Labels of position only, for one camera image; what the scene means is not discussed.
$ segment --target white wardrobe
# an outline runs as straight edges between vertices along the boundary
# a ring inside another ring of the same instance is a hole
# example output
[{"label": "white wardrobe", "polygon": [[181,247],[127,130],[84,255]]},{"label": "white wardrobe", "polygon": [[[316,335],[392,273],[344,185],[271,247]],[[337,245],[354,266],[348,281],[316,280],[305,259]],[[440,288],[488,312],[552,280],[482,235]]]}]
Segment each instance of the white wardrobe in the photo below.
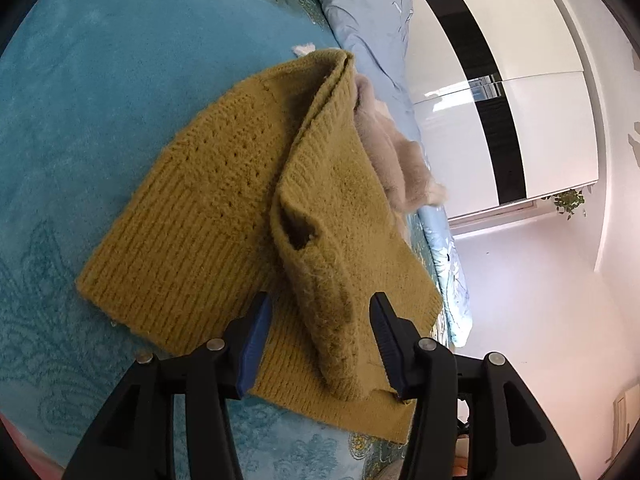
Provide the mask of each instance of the white wardrobe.
[{"label": "white wardrobe", "polygon": [[583,67],[553,0],[414,0],[406,76],[450,218],[597,181]]}]

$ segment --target knit fabric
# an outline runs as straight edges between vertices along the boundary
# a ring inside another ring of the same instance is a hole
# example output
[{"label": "knit fabric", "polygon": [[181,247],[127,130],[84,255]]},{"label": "knit fabric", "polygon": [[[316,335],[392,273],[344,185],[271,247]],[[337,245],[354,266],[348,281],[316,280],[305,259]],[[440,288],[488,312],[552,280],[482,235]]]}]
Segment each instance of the knit fabric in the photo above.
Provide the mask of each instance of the knit fabric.
[{"label": "knit fabric", "polygon": [[382,290],[429,333],[441,299],[394,225],[353,123],[353,56],[315,52],[236,85],[159,156],[78,277],[114,320],[174,354],[274,299],[253,393],[404,442],[369,323]]}]

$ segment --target potted plant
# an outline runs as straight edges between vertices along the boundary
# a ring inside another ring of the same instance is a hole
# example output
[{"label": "potted plant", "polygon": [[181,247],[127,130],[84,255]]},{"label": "potted plant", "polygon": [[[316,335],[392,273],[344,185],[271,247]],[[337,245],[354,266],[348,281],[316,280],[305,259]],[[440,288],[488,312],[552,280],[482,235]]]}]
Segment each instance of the potted plant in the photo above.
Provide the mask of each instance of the potted plant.
[{"label": "potted plant", "polygon": [[567,213],[566,219],[569,220],[574,214],[575,210],[584,204],[584,196],[582,190],[569,189],[562,193],[556,193],[555,195],[545,196],[542,200],[554,199],[554,205],[556,211],[561,215]]}]

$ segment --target light blue pillow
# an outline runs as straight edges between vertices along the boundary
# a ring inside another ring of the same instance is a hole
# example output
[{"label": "light blue pillow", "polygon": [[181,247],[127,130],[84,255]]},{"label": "light blue pillow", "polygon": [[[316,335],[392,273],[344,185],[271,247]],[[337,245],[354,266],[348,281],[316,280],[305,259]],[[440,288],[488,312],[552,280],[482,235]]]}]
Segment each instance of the light blue pillow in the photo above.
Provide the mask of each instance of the light blue pillow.
[{"label": "light blue pillow", "polygon": [[340,46],[356,55],[356,67],[373,83],[398,129],[419,140],[404,77],[412,0],[320,0]]}]

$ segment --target teal blanket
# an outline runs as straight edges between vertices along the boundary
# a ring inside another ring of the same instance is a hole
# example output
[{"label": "teal blanket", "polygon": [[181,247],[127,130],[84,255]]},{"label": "teal blanket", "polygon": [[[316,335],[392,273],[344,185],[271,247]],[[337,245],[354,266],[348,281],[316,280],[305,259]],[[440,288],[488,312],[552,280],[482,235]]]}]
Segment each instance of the teal blanket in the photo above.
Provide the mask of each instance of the teal blanket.
[{"label": "teal blanket", "polygon": [[[61,464],[149,348],[75,276],[174,133],[309,42],[336,46],[316,0],[40,0],[0,58],[0,411]],[[229,411],[247,479],[367,479],[402,455],[255,397]]]}]

